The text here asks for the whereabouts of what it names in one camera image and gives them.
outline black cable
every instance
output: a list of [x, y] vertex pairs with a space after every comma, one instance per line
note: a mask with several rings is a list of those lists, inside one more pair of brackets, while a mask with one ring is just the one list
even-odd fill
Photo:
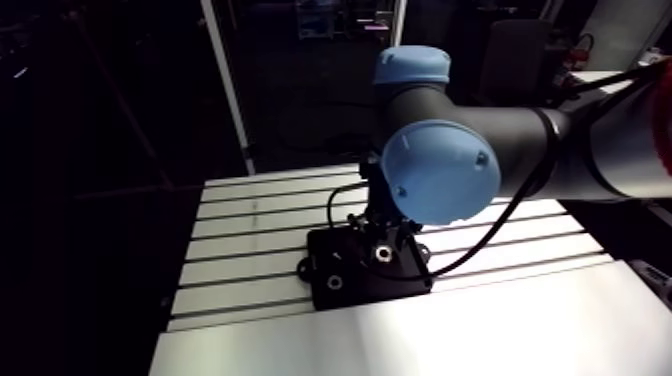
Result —
[[534, 168], [532, 173], [528, 176], [528, 178], [523, 182], [521, 185], [520, 189], [516, 192], [516, 194], [513, 196], [509, 204], [506, 206], [506, 209], [504, 209], [504, 212], [497, 218], [495, 223], [490, 227], [488, 232], [481, 238], [481, 240], [476, 243], [469, 251], [467, 251], [462, 257], [457, 259], [455, 262], [444, 266], [443, 268], [437, 269], [433, 272], [430, 272], [427, 275], [414, 275], [414, 276], [392, 276], [392, 275], [387, 275], [380, 273], [372, 268], [370, 268], [366, 263], [361, 261], [359, 263], [360, 266], [364, 267], [368, 272], [371, 274], [387, 279], [387, 280], [392, 280], [392, 281], [404, 281], [404, 282], [411, 282], [411, 281], [422, 281], [427, 278], [437, 278], [443, 274], [446, 274], [465, 262], [467, 262], [469, 259], [474, 257], [483, 247], [488, 244], [488, 242], [492, 239], [493, 236], [499, 231], [499, 229], [506, 223], [506, 221], [509, 219], [511, 216], [511, 213], [518, 207], [518, 204], [520, 204], [523, 199], [527, 196], [527, 192], [529, 189], [532, 187], [534, 183], [536, 183], [537, 179], [539, 176], [542, 176], [546, 173], [546, 169], [552, 168], [553, 167], [553, 162], [555, 161], [556, 157], [556, 152], [548, 152], [544, 159], [542, 159], [539, 164]]
[[599, 80], [596, 80], [596, 81], [587, 82], [585, 84], [573, 86], [573, 87], [566, 88], [566, 89], [560, 89], [553, 94], [550, 107], [556, 108], [560, 104], [562, 104], [562, 102], [564, 102], [565, 100], [567, 100], [567, 99], [569, 99], [569, 98], [571, 98], [571, 97], [573, 97], [577, 94], [580, 94], [580, 93], [583, 93], [583, 92], [586, 92], [586, 91], [590, 91], [590, 90], [595, 90], [595, 89], [601, 88], [603, 86], [612, 85], [612, 84], [627, 81], [627, 80], [647, 79], [647, 78], [656, 77], [657, 75], [659, 75], [660, 73], [662, 73], [664, 71], [666, 66], [667, 66], [667, 62], [666, 61], [661, 61], [661, 62], [657, 62], [657, 63], [651, 64], [649, 66], [646, 66], [646, 67], [635, 68], [635, 69], [629, 70], [627, 72], [619, 73], [619, 74], [609, 76], [609, 77], [606, 77], [606, 78], [602, 78], [602, 79], [599, 79]]
[[336, 197], [336, 195], [338, 195], [339, 193], [354, 191], [355, 189], [364, 188], [364, 187], [367, 187], [368, 185], [369, 185], [369, 182], [360, 181], [360, 182], [357, 182], [357, 183], [348, 184], [348, 185], [344, 185], [342, 187], [338, 187], [338, 188], [334, 189], [333, 192], [331, 192], [331, 194], [329, 195], [329, 199], [327, 199], [327, 223], [329, 223], [329, 228], [330, 229], [334, 228], [334, 220], [331, 216], [331, 207], [332, 207], [332, 203], [334, 201], [334, 197]]
[[458, 267], [460, 267], [462, 264], [467, 262], [469, 259], [474, 257], [478, 252], [480, 252], [486, 244], [497, 234], [499, 229], [506, 223], [506, 221], [509, 219], [511, 216], [511, 213], [516, 209], [518, 204], [520, 204], [521, 201], [527, 196], [528, 191], [530, 188], [543, 176], [548, 174], [549, 170], [553, 169], [555, 165], [555, 161], [557, 157], [560, 154], [560, 151], [562, 150], [563, 145], [567, 145], [568, 142], [572, 142], [575, 137], [578, 135], [581, 135], [583, 132], [589, 132], [590, 127], [595, 124], [598, 120], [600, 120], [605, 114], [607, 114], [611, 109], [613, 109], [616, 105], [618, 105], [620, 102], [622, 102], [624, 99], [628, 98], [631, 94], [637, 92], [639, 89], [644, 87], [647, 83], [650, 82], [651, 79], [655, 78], [656, 76], [649, 76], [646, 78], [640, 78], [639, 80], [635, 81], [630, 87], [623, 89], [616, 94], [610, 96], [608, 99], [606, 99], [600, 106], [595, 109], [587, 118], [587, 120], [576, 127], [573, 128], [572, 131], [567, 135], [565, 140], [562, 141], [561, 144], [550, 144], [549, 149], [546, 152], [546, 155], [544, 158], [537, 164], [537, 166], [534, 168], [534, 170], [530, 173], [530, 175], [525, 179], [521, 187], [518, 189], [518, 191], [514, 194], [513, 198], [507, 205], [506, 209], [504, 209], [504, 212], [497, 218], [495, 223], [490, 227], [488, 232], [476, 243], [469, 251], [467, 251], [464, 255], [462, 255], [459, 259], [454, 261], [453, 263], [444, 266], [440, 269], [437, 269], [433, 272], [430, 272], [428, 274], [420, 274], [420, 275], [414, 275], [414, 276], [392, 276], [392, 275], [387, 275], [384, 273], [380, 273], [377, 270], [374, 270], [367, 265], [364, 260], [360, 260], [360, 262], [357, 264], [360, 267], [363, 267], [366, 269], [369, 273], [383, 279], [391, 280], [391, 281], [401, 281], [401, 282], [412, 282], [412, 281], [423, 281], [426, 280], [427, 278], [437, 278], [443, 274], [446, 274]]

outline black mounting plate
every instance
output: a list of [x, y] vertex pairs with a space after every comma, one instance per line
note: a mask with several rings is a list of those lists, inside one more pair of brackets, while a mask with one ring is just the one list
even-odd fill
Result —
[[[420, 270], [404, 245], [394, 245], [395, 230], [388, 233], [392, 260], [382, 263], [371, 259], [362, 234], [350, 227], [312, 230], [308, 233], [308, 257], [297, 266], [299, 277], [311, 283], [313, 305], [317, 310], [348, 307], [428, 293], [431, 281], [393, 281], [377, 277], [359, 263], [366, 260], [370, 268], [393, 276], [419, 275]], [[429, 250], [418, 244], [422, 260], [429, 261]]]

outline white pole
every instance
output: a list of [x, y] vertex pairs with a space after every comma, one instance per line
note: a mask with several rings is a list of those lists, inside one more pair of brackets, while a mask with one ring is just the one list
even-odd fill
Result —
[[231, 109], [231, 117], [233, 118], [233, 125], [236, 128], [236, 135], [238, 136], [238, 143], [240, 150], [245, 160], [245, 168], [248, 175], [254, 175], [254, 163], [252, 158], [247, 155], [247, 135], [245, 127], [243, 126], [243, 118], [240, 116], [240, 107], [238, 107], [238, 99], [236, 98], [236, 91], [233, 87], [233, 80], [231, 80], [231, 72], [229, 71], [229, 64], [226, 61], [226, 53], [222, 45], [222, 37], [219, 33], [219, 26], [217, 25], [217, 16], [212, 6], [212, 0], [201, 0], [201, 7], [203, 8], [203, 15], [205, 16], [205, 24], [208, 27], [208, 34], [210, 34], [210, 41], [212, 42], [212, 49], [215, 51], [215, 59], [219, 67], [219, 74], [222, 77], [222, 84], [224, 85], [224, 92], [226, 99]]
[[404, 31], [404, 19], [406, 18], [406, 4], [408, 0], [396, 0], [394, 2], [394, 19], [392, 21], [392, 38], [390, 45], [397, 47], [401, 45], [401, 35]]

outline blue joint cap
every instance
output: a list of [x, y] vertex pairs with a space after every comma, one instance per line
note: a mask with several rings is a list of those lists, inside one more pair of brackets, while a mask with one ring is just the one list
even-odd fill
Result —
[[390, 47], [378, 55], [376, 74], [378, 84], [404, 82], [436, 82], [447, 84], [450, 56], [427, 46]]
[[385, 144], [380, 164], [397, 208], [427, 225], [447, 225], [477, 214], [501, 184], [490, 144], [446, 120], [423, 120], [399, 129]]

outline aluminum table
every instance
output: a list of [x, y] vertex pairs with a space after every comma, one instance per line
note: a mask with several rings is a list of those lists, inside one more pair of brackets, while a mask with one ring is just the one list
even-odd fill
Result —
[[[210, 181], [153, 375], [672, 374], [672, 315], [554, 200], [526, 201], [477, 256], [420, 297], [314, 312], [294, 274], [355, 165]], [[366, 189], [337, 196], [360, 213]], [[418, 241], [460, 257], [496, 199]]]

